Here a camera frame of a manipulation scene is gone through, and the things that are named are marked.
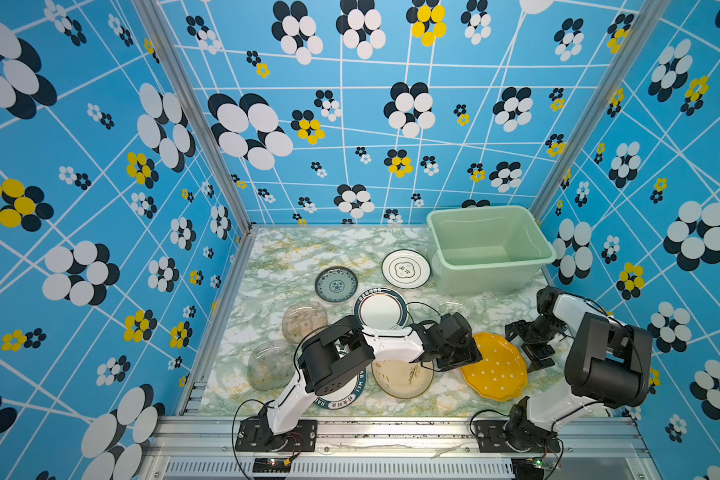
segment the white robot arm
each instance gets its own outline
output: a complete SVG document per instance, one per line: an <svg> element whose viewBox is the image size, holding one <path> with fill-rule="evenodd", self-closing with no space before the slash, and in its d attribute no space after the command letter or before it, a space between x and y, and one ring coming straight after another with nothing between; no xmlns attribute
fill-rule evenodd
<svg viewBox="0 0 720 480"><path fill-rule="evenodd" d="M346 352L339 355L337 343ZM444 372L482 360L472 329L459 313L440 323L415 323L400 330L376 330L345 316L304 342L296 372L280 396L259 411L249 440L270 451L281 447L299 417L315 401L342 388L374 360L435 361Z"/></svg>

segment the white plate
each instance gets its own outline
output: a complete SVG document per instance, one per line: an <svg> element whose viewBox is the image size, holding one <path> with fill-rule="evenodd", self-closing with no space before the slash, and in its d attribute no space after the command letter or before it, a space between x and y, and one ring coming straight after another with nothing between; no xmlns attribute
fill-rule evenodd
<svg viewBox="0 0 720 480"><path fill-rule="evenodd" d="M406 290L419 288L427 283L430 272L427 259L412 250L392 252L382 263L382 273L386 281Z"/></svg>

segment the plate rim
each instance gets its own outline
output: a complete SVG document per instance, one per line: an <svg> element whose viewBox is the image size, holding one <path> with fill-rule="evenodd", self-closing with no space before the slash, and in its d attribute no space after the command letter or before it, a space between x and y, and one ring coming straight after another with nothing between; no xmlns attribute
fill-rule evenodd
<svg viewBox="0 0 720 480"><path fill-rule="evenodd" d="M371 290L383 290L383 291L376 291L374 293L391 293L391 297L394 298L398 303L400 303L400 313L401 318L397 322L394 323L394 326L390 329L399 329L403 328L405 326L405 323L408 321L408 304L405 302L405 298L403 298L403 295L401 295L399 292L395 291L392 288L389 288L388 286L374 286L373 288L367 289L365 292L361 293L358 298L355 300L355 306L352 308L352 313L357 317L358 320L360 320L360 323L362 323L365 326L369 326L371 328L374 328L367 323L362 321L362 317L360 316L360 304L362 303L362 300L364 300L363 295L365 293L370 292Z"/></svg>

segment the blue patterned plate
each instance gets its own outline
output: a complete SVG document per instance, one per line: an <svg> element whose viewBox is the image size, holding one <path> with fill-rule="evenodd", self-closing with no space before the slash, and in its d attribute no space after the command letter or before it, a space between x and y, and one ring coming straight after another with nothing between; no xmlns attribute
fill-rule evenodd
<svg viewBox="0 0 720 480"><path fill-rule="evenodd" d="M355 272L343 266L332 266L317 275L315 292L326 302L349 300L358 289Z"/></svg>

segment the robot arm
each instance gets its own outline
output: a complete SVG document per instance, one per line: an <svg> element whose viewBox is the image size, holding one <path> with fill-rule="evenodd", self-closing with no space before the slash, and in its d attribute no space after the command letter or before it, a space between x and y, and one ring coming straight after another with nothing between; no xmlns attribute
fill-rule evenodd
<svg viewBox="0 0 720 480"><path fill-rule="evenodd" d="M339 356L337 342L344 356ZM260 445L265 450L277 448L318 396L342 388L374 360L436 361L444 372L479 362L482 355L459 313L444 315L429 328L418 323L400 330L376 330L355 316L345 316L305 341L290 383L259 412Z"/></svg>
<svg viewBox="0 0 720 480"><path fill-rule="evenodd" d="M537 331L562 324L573 334L574 344L565 378L512 407L504 429L517 450L554 446L552 441L568 422L600 408L638 406L648 393L653 339L647 330L605 316L591 300L551 286L539 292L538 300Z"/></svg>

